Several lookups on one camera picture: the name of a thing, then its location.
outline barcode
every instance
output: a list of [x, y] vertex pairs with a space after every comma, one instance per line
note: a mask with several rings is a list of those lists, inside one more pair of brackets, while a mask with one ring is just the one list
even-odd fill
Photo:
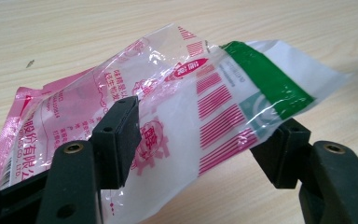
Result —
[[5, 166], [3, 175], [0, 179], [0, 189], [5, 189], [10, 186], [11, 163], [13, 158], [9, 155], [10, 159]]

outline crumpled plastic bag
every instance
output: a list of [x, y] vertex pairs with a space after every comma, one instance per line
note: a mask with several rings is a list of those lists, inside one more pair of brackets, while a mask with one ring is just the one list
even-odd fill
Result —
[[90, 138], [136, 94], [143, 139], [125, 188], [102, 192], [106, 223], [136, 223], [345, 79], [279, 40], [219, 47], [171, 24], [43, 90], [19, 88], [0, 136], [0, 187], [47, 170], [58, 146]]

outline transparent plastic packaging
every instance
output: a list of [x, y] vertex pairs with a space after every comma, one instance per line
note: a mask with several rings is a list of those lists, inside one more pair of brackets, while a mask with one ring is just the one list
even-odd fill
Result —
[[143, 140], [126, 187], [102, 192], [106, 223], [136, 223], [345, 79], [282, 41], [219, 47], [171, 24], [43, 90], [19, 88], [0, 136], [0, 187], [47, 170], [58, 146], [90, 138], [136, 94]]

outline wood grain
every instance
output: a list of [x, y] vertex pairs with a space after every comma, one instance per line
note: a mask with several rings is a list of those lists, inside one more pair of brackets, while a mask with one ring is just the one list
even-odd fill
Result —
[[[0, 1], [0, 131], [16, 89], [98, 65], [175, 22], [212, 43], [282, 39], [351, 81], [296, 118], [311, 141], [358, 154], [358, 1]], [[144, 223], [302, 223], [296, 190], [276, 190], [251, 153], [215, 167]]]

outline wooden table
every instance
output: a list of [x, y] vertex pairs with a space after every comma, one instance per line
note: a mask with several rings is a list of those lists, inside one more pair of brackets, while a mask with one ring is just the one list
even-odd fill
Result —
[[[351, 81], [296, 119], [311, 142], [358, 155], [358, 1], [0, 1], [0, 131], [19, 86], [98, 65], [175, 22], [215, 44], [281, 39]], [[302, 223], [296, 190], [276, 190], [246, 151], [215, 167], [144, 223]]]

